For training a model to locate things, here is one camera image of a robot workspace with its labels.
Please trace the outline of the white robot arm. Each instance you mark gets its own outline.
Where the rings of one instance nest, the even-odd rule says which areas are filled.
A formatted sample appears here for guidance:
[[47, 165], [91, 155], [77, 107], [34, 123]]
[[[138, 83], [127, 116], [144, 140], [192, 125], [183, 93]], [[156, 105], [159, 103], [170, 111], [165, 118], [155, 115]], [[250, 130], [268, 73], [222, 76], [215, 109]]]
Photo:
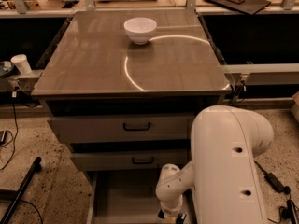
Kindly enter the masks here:
[[197, 224], [267, 224], [254, 158], [274, 139], [262, 115], [226, 105], [202, 110], [191, 129], [191, 160], [165, 165], [156, 186], [165, 219], [173, 222], [192, 190]]

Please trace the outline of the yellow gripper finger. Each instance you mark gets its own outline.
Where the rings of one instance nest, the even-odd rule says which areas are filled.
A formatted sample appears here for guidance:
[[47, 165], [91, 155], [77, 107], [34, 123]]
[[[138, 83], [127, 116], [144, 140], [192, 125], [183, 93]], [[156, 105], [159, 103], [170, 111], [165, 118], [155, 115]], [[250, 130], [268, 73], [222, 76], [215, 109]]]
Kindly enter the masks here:
[[165, 224], [177, 224], [177, 217], [164, 215], [164, 222]]

